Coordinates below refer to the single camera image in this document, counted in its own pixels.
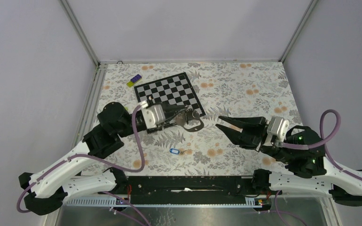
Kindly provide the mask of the blue capped key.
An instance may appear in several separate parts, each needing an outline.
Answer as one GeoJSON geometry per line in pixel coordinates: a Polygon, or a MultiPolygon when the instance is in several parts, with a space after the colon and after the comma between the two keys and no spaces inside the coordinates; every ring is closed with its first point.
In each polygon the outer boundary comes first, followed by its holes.
{"type": "Polygon", "coordinates": [[[171,148],[171,149],[169,150],[169,152],[172,153],[172,154],[180,154],[180,150],[174,149],[174,148],[171,148]]]}

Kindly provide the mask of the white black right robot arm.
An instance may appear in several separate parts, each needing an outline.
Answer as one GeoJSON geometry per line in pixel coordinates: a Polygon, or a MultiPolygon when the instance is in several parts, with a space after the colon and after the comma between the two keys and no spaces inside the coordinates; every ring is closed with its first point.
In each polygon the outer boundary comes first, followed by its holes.
{"type": "Polygon", "coordinates": [[[353,170],[326,154],[323,139],[311,128],[296,126],[283,117],[234,118],[221,116],[218,124],[236,146],[256,150],[285,165],[287,173],[256,169],[251,189],[258,193],[310,193],[330,197],[337,204],[362,206],[362,169],[353,170]]]}

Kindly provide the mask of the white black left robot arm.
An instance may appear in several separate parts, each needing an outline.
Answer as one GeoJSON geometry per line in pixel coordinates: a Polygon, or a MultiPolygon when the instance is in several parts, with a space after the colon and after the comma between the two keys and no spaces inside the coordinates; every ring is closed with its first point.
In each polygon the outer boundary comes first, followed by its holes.
{"type": "Polygon", "coordinates": [[[122,138],[130,135],[135,137],[141,161],[133,172],[141,172],[146,163],[139,132],[163,126],[187,108],[142,101],[130,113],[121,103],[110,102],[98,114],[98,125],[71,151],[40,172],[24,172],[19,176],[23,191],[16,203],[17,211],[43,216],[59,209],[66,201],[86,194],[111,190],[123,193],[127,189],[123,178],[125,167],[110,163],[108,172],[101,175],[83,179],[75,175],[96,161],[106,163],[108,156],[124,146],[122,138]]]}

